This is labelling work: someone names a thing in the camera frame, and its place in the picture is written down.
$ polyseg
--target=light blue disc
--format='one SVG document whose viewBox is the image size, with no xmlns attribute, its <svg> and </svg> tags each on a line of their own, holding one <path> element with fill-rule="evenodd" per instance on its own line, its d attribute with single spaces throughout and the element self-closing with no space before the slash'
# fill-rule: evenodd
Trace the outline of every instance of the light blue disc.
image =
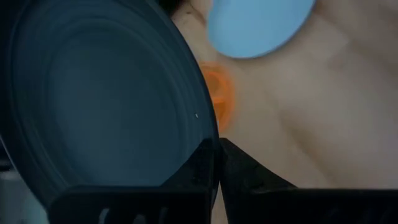
<svg viewBox="0 0 398 224">
<path fill-rule="evenodd" d="M 278 49 L 301 28 L 315 0 L 214 0 L 208 18 L 213 47 L 232 58 Z"/>
</svg>

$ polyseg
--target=black plastic piece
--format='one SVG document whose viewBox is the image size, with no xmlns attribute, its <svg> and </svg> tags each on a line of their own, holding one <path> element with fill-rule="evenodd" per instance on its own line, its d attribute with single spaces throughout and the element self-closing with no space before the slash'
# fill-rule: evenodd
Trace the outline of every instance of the black plastic piece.
<svg viewBox="0 0 398 224">
<path fill-rule="evenodd" d="M 203 141 L 160 187 L 74 187 L 54 201 L 51 224 L 210 223 L 217 149 Z"/>
<path fill-rule="evenodd" d="M 398 223 L 396 190 L 298 189 L 229 140 L 220 141 L 229 224 Z"/>
</svg>

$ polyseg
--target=blue circular object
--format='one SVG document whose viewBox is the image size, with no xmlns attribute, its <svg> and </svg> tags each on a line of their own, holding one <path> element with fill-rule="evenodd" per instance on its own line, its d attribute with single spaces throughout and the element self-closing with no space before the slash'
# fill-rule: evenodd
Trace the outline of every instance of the blue circular object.
<svg viewBox="0 0 398 224">
<path fill-rule="evenodd" d="M 215 0 L 208 38 L 221 54 L 254 58 L 289 41 L 310 14 L 315 0 Z"/>
</svg>

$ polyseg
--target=orange object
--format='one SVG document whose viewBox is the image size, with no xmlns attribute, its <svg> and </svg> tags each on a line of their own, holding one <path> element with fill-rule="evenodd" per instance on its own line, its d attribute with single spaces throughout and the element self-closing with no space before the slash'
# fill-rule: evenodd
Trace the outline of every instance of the orange object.
<svg viewBox="0 0 398 224">
<path fill-rule="evenodd" d="M 218 131 L 222 132 L 231 120 L 234 107 L 233 85 L 227 71 L 216 63 L 200 63 L 216 114 Z"/>
</svg>

